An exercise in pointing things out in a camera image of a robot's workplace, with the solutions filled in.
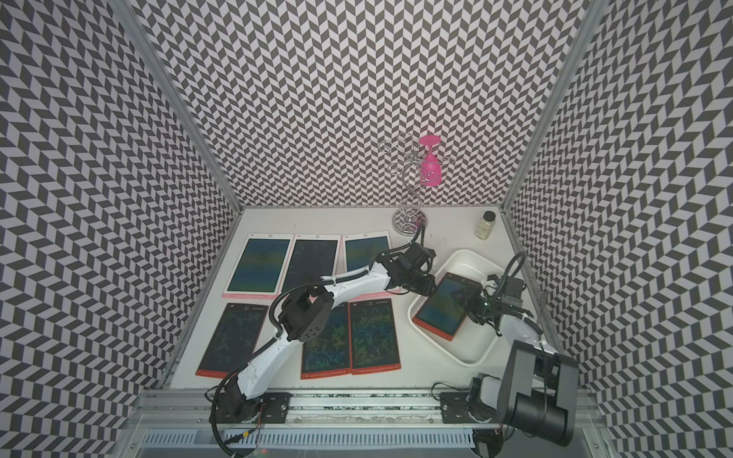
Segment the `white plastic storage tray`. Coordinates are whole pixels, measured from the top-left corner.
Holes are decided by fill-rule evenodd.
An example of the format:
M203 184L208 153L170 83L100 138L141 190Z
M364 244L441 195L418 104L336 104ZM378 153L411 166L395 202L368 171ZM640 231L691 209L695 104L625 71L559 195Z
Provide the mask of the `white plastic storage tray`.
M461 249L452 254L446 263L444 263L435 273L437 285L446 273L454 273L456 275L474 280L476 282L484 282L490 274L501 275L504 273L504 267L479 256L477 253ZM456 336L451 342L448 342L427 330L417 326L412 322L412 317L426 299L429 297L418 297L413 301L408 309L408 319L410 325L413 326L419 334L424 337L429 344L445 353L454 362L465 366L465 368L476 368L480 366L488 358L494 342L497 339L496 332L488 324L475 324L467 317L459 328Z

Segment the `red writing tablet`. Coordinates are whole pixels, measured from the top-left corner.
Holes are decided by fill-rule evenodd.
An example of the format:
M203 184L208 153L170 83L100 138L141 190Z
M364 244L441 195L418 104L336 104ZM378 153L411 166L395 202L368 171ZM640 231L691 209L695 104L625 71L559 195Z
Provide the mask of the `red writing tablet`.
M446 273L433 295L426 299L412 322L432 334L451 342L467 317L465 304L480 293L480 282Z
M250 356L268 315L267 305L229 303L204 351L196 375L223 378Z
M305 343L301 379L320 379L351 374L349 310L346 305L332 309L325 330Z
M391 299L350 303L349 324L353 374L401 368Z

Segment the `pink writing tablet colourful screen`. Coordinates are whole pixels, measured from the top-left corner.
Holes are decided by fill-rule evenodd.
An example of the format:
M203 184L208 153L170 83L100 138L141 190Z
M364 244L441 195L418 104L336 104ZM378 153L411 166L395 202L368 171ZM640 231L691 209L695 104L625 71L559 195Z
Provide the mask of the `pink writing tablet colourful screen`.
M292 234L250 233L226 282L223 297L274 299L282 290L294 238Z

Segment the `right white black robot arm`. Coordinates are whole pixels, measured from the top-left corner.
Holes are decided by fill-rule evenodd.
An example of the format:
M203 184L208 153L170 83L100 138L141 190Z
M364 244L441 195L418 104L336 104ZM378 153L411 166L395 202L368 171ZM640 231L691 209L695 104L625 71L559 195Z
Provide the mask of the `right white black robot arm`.
M503 376L473 377L467 406L476 421L496 421L567 446L575 431L580 370L576 359L547 341L532 312L521 305L525 282L517 275L525 260L525 253L515 255L502 275L489 275L464 301L473 323L490 326L510 345Z

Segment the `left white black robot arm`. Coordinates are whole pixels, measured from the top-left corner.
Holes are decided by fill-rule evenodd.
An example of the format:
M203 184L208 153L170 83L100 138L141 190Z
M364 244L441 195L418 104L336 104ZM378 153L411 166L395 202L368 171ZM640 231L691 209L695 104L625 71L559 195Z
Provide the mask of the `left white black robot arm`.
M418 225L408 244L384 250L367 266L345 274L296 285L272 303L272 338L227 373L210 395L211 425L255 418L270 382L300 345L318 337L334 307L364 295L393 289L428 297L436 289L431 274L435 252L424 246L427 223Z

